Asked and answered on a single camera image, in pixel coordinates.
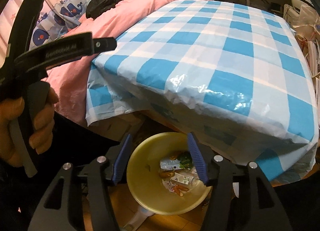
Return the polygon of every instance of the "silver rivet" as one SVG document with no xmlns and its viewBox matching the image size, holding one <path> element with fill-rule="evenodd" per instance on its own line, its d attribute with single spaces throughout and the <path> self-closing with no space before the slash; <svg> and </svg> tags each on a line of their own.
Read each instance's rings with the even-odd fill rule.
<svg viewBox="0 0 320 231">
<path fill-rule="evenodd" d="M 250 167 L 251 169 L 255 169 L 255 168 L 258 167 L 258 165 L 257 165 L 255 162 L 249 162 L 249 167 Z"/>
<path fill-rule="evenodd" d="M 99 162 L 99 163 L 104 163 L 104 162 L 106 161 L 106 159 L 107 159 L 107 158 L 105 158 L 104 156 L 99 156 L 99 157 L 97 158 L 97 162 Z"/>
<path fill-rule="evenodd" d="M 216 161 L 216 162 L 222 162 L 223 161 L 223 157 L 221 156 L 221 155 L 216 155 L 215 157 L 213 157 L 214 158 L 214 160 Z"/>
<path fill-rule="evenodd" d="M 65 170 L 69 170 L 69 169 L 71 168 L 71 163 L 65 163 L 65 164 L 63 165 L 63 168 L 64 168 Z"/>
</svg>

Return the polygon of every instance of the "pink blanket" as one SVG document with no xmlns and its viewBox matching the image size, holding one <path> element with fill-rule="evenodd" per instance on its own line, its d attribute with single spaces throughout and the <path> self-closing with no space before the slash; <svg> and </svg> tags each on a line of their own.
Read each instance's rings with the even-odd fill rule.
<svg viewBox="0 0 320 231">
<path fill-rule="evenodd" d="M 65 36 L 91 31 L 94 38 L 118 37 L 138 21 L 175 0 L 124 0 L 97 19 L 86 19 Z M 48 71 L 46 79 L 59 96 L 55 109 L 72 121 L 86 125 L 86 91 L 90 63 L 95 56 L 82 57 Z"/>
</svg>

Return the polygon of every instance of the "hand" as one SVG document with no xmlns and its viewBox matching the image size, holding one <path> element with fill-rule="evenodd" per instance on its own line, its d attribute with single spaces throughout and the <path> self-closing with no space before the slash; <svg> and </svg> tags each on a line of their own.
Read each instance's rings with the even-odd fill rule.
<svg viewBox="0 0 320 231">
<path fill-rule="evenodd" d="M 44 153 L 51 146 L 54 125 L 53 104 L 58 101 L 57 94 L 51 88 L 44 108 L 36 115 L 33 121 L 36 131 L 30 137 L 29 144 L 33 149 L 36 149 L 38 154 Z M 0 103 L 0 158 L 14 167 L 22 166 L 22 160 L 12 143 L 8 124 L 22 114 L 24 105 L 22 97 L 16 100 L 6 99 Z"/>
</svg>

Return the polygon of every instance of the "checkered tablecloth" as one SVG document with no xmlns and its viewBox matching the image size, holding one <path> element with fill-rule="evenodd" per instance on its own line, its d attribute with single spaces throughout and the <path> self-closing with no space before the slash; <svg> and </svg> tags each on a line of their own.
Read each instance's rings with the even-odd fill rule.
<svg viewBox="0 0 320 231">
<path fill-rule="evenodd" d="M 270 180 L 293 182 L 312 168 L 313 84 L 282 18 L 233 3 L 174 1 L 117 40 L 92 62 L 88 124 L 153 109 L 234 162 L 256 161 Z"/>
</svg>

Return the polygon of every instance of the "yellow trash can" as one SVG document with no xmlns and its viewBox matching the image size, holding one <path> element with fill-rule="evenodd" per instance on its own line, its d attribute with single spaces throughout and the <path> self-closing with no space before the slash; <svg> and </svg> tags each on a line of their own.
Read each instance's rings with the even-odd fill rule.
<svg viewBox="0 0 320 231">
<path fill-rule="evenodd" d="M 159 177 L 159 162 L 174 151 L 187 151 L 187 135 L 168 132 L 143 141 L 133 152 L 127 167 L 127 182 L 135 200 L 160 215 L 179 215 L 198 206 L 211 187 L 201 181 L 182 197 L 168 191 Z"/>
</svg>

